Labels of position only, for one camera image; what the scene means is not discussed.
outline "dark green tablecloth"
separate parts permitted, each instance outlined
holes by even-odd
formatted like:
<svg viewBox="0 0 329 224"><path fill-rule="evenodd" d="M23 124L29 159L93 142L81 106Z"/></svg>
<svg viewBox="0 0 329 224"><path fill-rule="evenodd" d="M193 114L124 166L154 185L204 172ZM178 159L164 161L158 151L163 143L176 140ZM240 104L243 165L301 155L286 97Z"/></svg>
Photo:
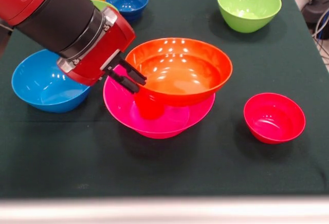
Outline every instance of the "dark green tablecloth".
<svg viewBox="0 0 329 224"><path fill-rule="evenodd" d="M21 101L11 88L20 61L42 49L15 32L0 60L0 196L325 194L329 173L329 77L294 0L253 34L225 25L216 0L150 0L129 48L182 36L211 43L233 75L210 114L165 141L119 124L106 110L103 82L67 114ZM305 132L277 146L258 142L243 119L248 98L272 91L304 109Z"/></svg>

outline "light blue bowl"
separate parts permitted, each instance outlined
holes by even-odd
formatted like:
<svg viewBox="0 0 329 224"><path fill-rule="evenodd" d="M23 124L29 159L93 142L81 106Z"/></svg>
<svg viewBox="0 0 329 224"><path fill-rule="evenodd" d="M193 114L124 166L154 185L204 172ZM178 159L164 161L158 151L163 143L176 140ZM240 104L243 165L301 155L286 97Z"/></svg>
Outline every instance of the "light blue bowl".
<svg viewBox="0 0 329 224"><path fill-rule="evenodd" d="M115 6L128 22L132 22L140 19L149 0L106 0L106 2Z"/></svg>
<svg viewBox="0 0 329 224"><path fill-rule="evenodd" d="M80 105L90 87L67 77L56 64L58 58L42 50L23 60L11 79L15 94L31 106L51 113L65 113Z"/></svg>

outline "orange bowl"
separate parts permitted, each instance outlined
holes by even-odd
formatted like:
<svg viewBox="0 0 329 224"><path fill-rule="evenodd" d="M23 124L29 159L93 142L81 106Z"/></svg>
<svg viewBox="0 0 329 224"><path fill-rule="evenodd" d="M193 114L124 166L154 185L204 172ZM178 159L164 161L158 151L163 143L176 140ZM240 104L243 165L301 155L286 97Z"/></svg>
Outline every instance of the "orange bowl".
<svg viewBox="0 0 329 224"><path fill-rule="evenodd" d="M126 60L147 77L137 96L170 106L190 106L208 99L231 77L229 57L208 43L161 38L138 45Z"/></svg>

